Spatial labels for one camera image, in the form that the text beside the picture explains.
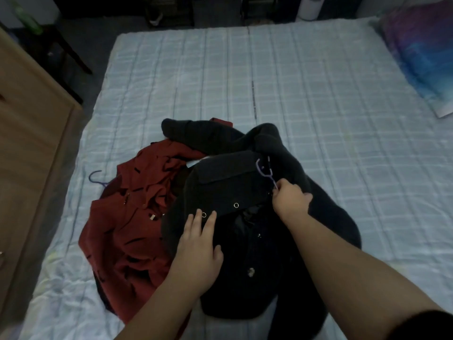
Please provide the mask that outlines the person's left hand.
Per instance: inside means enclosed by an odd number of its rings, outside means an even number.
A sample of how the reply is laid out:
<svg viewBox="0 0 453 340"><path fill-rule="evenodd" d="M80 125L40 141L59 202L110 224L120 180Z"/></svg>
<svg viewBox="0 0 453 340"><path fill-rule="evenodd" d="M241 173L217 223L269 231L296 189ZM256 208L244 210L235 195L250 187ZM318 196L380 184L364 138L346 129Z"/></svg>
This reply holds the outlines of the person's left hand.
<svg viewBox="0 0 453 340"><path fill-rule="evenodd" d="M190 214L184 225L177 253L168 275L181 275L185 279L202 279L211 288L220 273L220 270L216 271L213 265L213 250L215 248L213 236L217 213L216 211L212 211L209 215L202 213L201 239L195 244L190 241L190 227L194 216L194 214Z"/></svg>

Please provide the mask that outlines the person's right hand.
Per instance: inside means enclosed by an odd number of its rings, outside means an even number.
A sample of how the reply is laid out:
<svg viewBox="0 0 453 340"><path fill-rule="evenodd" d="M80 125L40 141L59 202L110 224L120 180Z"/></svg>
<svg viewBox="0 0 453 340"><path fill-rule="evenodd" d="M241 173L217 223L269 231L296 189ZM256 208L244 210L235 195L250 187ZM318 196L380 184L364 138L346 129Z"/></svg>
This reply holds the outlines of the person's right hand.
<svg viewBox="0 0 453 340"><path fill-rule="evenodd" d="M305 192L297 184L281 178L277 181L279 190L273 189L273 209L287 228L300 224L308 217L309 209L302 208L301 195Z"/></svg>

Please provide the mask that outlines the black coat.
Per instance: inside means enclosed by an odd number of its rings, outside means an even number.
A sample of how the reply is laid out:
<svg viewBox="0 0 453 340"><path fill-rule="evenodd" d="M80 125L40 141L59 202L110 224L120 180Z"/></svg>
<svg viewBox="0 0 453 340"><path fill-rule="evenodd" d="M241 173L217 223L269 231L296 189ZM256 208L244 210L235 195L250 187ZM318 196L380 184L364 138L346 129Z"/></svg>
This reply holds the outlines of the black coat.
<svg viewBox="0 0 453 340"><path fill-rule="evenodd" d="M273 183L256 169L258 158L270 156L276 181L285 178L313 195L309 215L361 248L361 235L350 215L306 175L286 149L274 124L260 124L247 133L216 126L208 131L214 154L190 168L175 205L162 218L167 251L177 251L180 221L199 204L217 210L213 245L224 260L212 287L201 296L205 314L222 319L252 319L277 297L268 340L314 340L327 318L289 230L272 207Z"/></svg>

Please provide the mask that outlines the person's right forearm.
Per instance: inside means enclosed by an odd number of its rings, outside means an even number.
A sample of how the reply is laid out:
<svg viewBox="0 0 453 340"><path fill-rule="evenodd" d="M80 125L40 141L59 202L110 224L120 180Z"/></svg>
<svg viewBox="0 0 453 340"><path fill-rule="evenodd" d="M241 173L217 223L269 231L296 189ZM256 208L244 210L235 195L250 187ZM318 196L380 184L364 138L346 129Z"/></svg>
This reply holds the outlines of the person's right forearm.
<svg viewBox="0 0 453 340"><path fill-rule="evenodd" d="M309 215L288 229L320 297L348 340L386 340L411 316L445 312L398 271Z"/></svg>

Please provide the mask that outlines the person's left forearm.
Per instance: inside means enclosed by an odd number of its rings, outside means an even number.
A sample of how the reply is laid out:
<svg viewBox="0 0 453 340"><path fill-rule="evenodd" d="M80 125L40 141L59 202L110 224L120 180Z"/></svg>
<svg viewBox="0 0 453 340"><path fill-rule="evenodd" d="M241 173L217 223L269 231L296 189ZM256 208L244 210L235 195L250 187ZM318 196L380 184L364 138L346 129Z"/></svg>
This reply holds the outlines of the person's left forearm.
<svg viewBox="0 0 453 340"><path fill-rule="evenodd" d="M196 300L207 288L202 279L169 274L114 340L176 340Z"/></svg>

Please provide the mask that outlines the red patterned garment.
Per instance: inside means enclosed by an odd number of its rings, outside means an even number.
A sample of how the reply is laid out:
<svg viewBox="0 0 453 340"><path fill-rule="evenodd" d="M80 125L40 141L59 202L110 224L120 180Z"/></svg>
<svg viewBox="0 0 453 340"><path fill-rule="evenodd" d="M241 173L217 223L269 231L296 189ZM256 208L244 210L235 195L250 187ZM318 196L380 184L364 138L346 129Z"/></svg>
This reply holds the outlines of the red patterned garment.
<svg viewBox="0 0 453 340"><path fill-rule="evenodd" d="M164 120L166 139L120 163L116 177L92 202L78 243L110 310L125 326L166 280L173 262L161 231L162 218L175 205L172 184L187 161L214 154L208 131L224 125L232 130L231 123L218 119ZM197 209L212 212L197 204L189 215ZM179 223L183 229L187 218Z"/></svg>

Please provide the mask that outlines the white checked bed sheet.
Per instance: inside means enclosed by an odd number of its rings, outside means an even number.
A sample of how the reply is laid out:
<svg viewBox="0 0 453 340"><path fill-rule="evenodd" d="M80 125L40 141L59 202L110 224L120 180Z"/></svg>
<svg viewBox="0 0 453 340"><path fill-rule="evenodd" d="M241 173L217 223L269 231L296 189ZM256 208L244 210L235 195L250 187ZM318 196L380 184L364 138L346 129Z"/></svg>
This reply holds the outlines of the white checked bed sheet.
<svg viewBox="0 0 453 340"><path fill-rule="evenodd" d="M304 171L358 224L364 251L453 313L453 115L407 82L373 18L121 34L82 132L63 214L19 340L112 340L78 246L116 166L162 140L161 122L277 126Z"/></svg>

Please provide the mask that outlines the black sleeve cuff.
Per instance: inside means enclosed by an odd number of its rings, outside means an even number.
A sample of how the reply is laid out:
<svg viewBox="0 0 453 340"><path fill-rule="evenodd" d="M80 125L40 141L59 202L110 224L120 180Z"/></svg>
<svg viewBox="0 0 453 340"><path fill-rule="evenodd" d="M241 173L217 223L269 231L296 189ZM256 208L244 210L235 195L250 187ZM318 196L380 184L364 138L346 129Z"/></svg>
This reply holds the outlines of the black sleeve cuff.
<svg viewBox="0 0 453 340"><path fill-rule="evenodd" d="M386 340L453 340L453 314L421 312L394 327Z"/></svg>

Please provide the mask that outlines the wooden cabinet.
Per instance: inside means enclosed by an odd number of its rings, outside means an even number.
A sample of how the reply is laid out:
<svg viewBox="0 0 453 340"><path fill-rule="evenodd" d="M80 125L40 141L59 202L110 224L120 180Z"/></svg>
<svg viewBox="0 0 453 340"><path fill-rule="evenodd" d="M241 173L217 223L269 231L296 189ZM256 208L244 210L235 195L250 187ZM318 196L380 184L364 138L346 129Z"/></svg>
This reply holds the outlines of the wooden cabinet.
<svg viewBox="0 0 453 340"><path fill-rule="evenodd" d="M47 207L65 136L82 107L0 28L0 325L26 288L17 274Z"/></svg>

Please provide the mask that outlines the purple blue pillow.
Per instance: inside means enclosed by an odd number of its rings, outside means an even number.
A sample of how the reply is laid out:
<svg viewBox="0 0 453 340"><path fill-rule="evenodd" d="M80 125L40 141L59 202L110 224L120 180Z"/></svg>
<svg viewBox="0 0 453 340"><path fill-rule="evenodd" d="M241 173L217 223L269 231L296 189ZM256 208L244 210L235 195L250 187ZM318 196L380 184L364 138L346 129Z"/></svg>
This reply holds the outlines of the purple blue pillow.
<svg viewBox="0 0 453 340"><path fill-rule="evenodd" d="M434 114L453 115L453 0L393 8L380 17L377 28Z"/></svg>

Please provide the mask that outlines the white cylindrical appliance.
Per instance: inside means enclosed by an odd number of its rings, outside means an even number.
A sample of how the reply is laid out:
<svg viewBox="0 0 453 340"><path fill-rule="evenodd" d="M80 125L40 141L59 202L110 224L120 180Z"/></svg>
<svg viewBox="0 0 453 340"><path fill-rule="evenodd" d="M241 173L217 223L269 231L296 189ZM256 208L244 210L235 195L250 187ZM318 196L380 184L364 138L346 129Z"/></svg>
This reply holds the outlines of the white cylindrical appliance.
<svg viewBox="0 0 453 340"><path fill-rule="evenodd" d="M317 20L325 0L301 0L297 19L303 21Z"/></svg>

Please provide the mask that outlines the dark side table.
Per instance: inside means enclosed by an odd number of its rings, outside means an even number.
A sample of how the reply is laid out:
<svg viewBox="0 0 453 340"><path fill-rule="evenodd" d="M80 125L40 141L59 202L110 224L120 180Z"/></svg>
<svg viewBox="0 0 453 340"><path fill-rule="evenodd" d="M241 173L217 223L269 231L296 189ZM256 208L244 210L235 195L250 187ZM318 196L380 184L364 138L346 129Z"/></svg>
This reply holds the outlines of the dark side table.
<svg viewBox="0 0 453 340"><path fill-rule="evenodd" d="M81 70L92 75L92 70L82 61L71 45L54 25L43 25L41 34L33 34L26 28L14 28L12 34L20 46L79 104L80 97L65 79L65 65L70 57Z"/></svg>

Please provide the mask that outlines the green bottle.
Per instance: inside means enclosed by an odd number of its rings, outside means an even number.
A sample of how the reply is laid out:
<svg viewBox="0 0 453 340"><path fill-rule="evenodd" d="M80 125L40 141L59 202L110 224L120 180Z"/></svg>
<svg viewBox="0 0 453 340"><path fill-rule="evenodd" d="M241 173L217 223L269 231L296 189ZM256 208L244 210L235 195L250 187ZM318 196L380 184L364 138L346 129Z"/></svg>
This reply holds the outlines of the green bottle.
<svg viewBox="0 0 453 340"><path fill-rule="evenodd" d="M42 26L15 0L8 0L15 17L28 29L32 34L40 36L43 34Z"/></svg>

